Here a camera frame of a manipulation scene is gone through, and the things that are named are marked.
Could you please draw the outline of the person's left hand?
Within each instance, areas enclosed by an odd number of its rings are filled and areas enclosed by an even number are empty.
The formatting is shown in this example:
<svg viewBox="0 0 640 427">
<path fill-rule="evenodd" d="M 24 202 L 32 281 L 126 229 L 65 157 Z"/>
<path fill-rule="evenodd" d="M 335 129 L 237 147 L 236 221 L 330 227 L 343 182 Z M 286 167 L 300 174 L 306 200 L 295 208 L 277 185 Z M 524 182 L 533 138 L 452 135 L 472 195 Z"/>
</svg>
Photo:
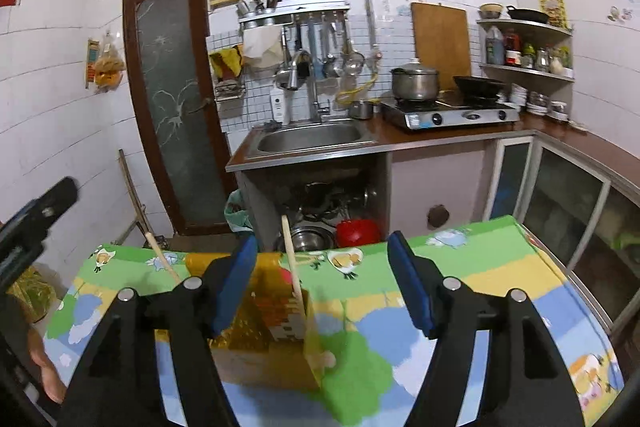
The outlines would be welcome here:
<svg viewBox="0 0 640 427">
<path fill-rule="evenodd" d="M 66 386 L 62 382 L 54 364 L 44 351 L 43 342 L 38 332 L 29 326 L 27 333 L 29 356 L 40 368 L 42 387 L 47 396 L 54 402 L 61 404 L 66 395 Z"/>
</svg>

